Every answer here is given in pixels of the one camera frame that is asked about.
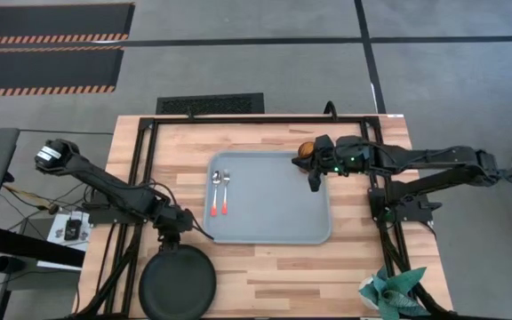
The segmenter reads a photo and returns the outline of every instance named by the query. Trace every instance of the wooden table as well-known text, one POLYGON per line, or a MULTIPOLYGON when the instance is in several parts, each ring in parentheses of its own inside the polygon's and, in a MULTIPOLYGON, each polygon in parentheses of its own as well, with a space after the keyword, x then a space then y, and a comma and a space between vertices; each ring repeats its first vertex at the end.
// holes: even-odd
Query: wooden table
MULTIPOLYGON (((139 119, 139 116, 120 116, 117 120, 106 170, 122 180, 128 179, 139 119)), ((386 144, 411 147, 403 117, 380 116, 380 123, 386 144)), ((189 208, 202 223, 206 170, 215 153, 297 150, 302 142, 313 141, 322 134, 329 134, 335 140, 343 135, 360 135, 360 130, 358 124, 164 124, 159 127, 151 177, 168 185, 181 206, 189 208)), ((142 159, 147 141, 146 136, 142 159)), ((396 180, 416 178, 416 171, 396 176, 396 180)), ((379 233, 372 222, 366 196, 370 186, 368 177, 330 175, 327 179, 333 228, 332 236, 324 244, 214 244, 195 231, 182 235, 182 243, 205 252, 217 270, 216 296, 205 316, 377 315, 362 304, 357 291, 359 283, 384 264, 379 233)), ((451 308, 434 236, 417 222, 404 223, 403 227, 412 267, 428 267, 422 284, 439 304, 451 308)), ((80 276, 81 307, 96 290, 109 229, 99 226, 92 231, 80 276)), ((112 239, 102 281, 112 265, 116 233, 112 239)), ((157 253, 158 245, 157 232, 150 226, 144 227, 132 317, 145 316, 138 299, 138 283, 141 270, 157 253)), ((124 284, 123 275, 116 290, 115 311, 120 310, 124 284)))

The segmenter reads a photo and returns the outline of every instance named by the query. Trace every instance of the utensil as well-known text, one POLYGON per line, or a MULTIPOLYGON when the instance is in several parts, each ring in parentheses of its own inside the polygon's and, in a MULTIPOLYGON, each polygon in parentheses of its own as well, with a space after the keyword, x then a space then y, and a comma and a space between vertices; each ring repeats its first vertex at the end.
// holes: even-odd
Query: utensil
POLYGON ((214 186, 214 198, 212 199, 211 217, 217 216, 217 191, 220 184, 220 172, 216 170, 212 174, 212 184, 214 186))
POLYGON ((222 202, 222 214, 227 214, 227 189, 228 183, 230 182, 230 173, 228 173, 228 170, 225 170, 224 173, 222 173, 222 179, 224 180, 224 201, 222 202))

